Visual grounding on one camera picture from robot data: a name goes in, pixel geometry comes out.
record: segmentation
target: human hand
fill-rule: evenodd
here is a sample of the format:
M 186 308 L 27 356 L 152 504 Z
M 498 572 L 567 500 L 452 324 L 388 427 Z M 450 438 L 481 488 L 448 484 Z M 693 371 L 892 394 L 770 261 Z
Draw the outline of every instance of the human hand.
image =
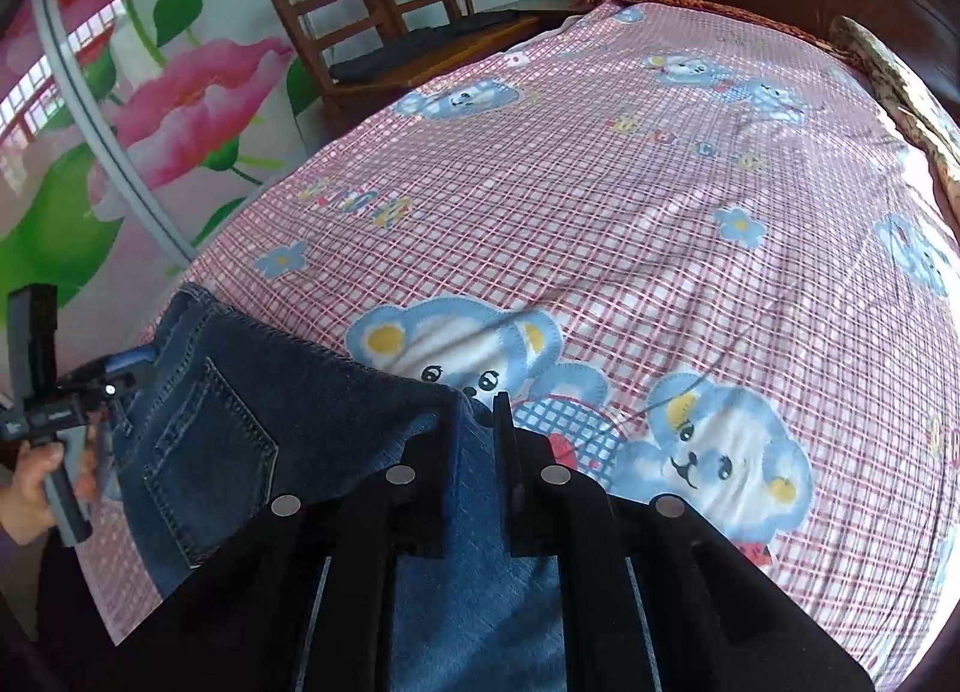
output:
M 80 475 L 74 484 L 74 494 L 88 502 L 97 498 L 93 450 L 96 433 L 96 420 L 91 420 L 86 428 Z M 0 489 L 0 525 L 18 545 L 26 546 L 56 524 L 43 491 L 43 478 L 56 470 L 63 460 L 62 443 L 48 443 L 40 448 L 30 448 L 26 441 L 21 443 L 13 482 L 6 489 Z

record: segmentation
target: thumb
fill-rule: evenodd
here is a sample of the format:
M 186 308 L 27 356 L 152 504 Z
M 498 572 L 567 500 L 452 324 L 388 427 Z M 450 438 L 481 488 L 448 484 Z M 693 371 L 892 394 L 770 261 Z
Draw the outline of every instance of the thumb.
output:
M 47 443 L 21 454 L 16 464 L 16 477 L 24 497 L 39 499 L 43 494 L 43 479 L 64 461 L 64 443 Z

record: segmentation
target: bear eye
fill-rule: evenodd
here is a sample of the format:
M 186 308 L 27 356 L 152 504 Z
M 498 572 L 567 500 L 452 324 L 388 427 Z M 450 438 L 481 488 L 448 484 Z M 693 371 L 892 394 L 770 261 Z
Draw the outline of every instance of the bear eye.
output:
M 443 368 L 440 365 L 430 365 L 421 373 L 421 381 L 435 384 L 440 380 L 441 375 L 443 375 Z
M 481 387 L 484 392 L 492 392 L 496 389 L 496 379 L 499 377 L 500 373 L 495 369 L 484 371 L 480 376 L 480 380 L 477 381 L 477 386 Z

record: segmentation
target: wooden chair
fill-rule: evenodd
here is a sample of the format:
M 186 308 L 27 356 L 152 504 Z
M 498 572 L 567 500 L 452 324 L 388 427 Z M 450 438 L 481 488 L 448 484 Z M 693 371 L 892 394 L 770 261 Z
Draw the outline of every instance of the wooden chair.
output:
M 460 17 L 456 0 L 414 0 L 397 5 L 386 0 L 363 0 L 368 17 L 342 29 L 314 39 L 306 31 L 301 18 L 321 7 L 340 0 L 271 0 L 280 22 L 299 53 L 304 67 L 316 82 L 323 100 L 328 126 L 335 136 L 349 131 L 369 115 L 400 99 L 408 91 L 422 85 L 431 77 L 437 77 L 474 61 L 480 61 L 491 53 L 509 48 L 515 42 L 531 37 L 539 30 L 539 19 L 531 16 L 518 22 L 499 24 L 482 29 L 474 34 L 460 37 L 448 45 L 403 64 L 374 82 L 345 85 L 330 77 L 323 61 L 323 51 L 355 37 L 367 29 L 375 29 L 380 41 L 387 44 L 400 34 L 406 34 L 403 15 L 417 7 L 427 7 L 434 2 L 443 2 L 451 18 Z

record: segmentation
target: brown fringe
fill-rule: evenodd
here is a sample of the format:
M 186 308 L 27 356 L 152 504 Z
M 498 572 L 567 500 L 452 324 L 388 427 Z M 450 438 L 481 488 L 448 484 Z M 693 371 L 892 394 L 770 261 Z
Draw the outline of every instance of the brown fringe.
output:
M 599 5 L 603 0 L 580 0 L 589 5 Z M 860 61 L 855 53 L 848 53 L 835 48 L 829 42 L 815 37 L 813 34 L 805 32 L 789 24 L 781 24 L 779 21 L 772 21 L 762 15 L 751 13 L 750 10 L 741 10 L 740 7 L 730 7 L 729 5 L 718 5 L 716 2 L 707 2 L 706 0 L 623 0 L 624 2 L 657 2 L 660 5 L 670 5 L 670 7 L 686 7 L 688 10 L 702 10 L 704 13 L 713 13 L 714 15 L 723 15 L 726 18 L 734 18 L 737 21 L 746 21 L 749 24 L 766 27 L 767 29 L 776 29 L 778 32 L 789 34 L 791 37 L 802 39 L 810 45 L 815 45 L 821 51 L 829 53 L 834 58 L 843 61 L 848 67 L 853 67 L 860 72 L 864 72 L 863 62 Z

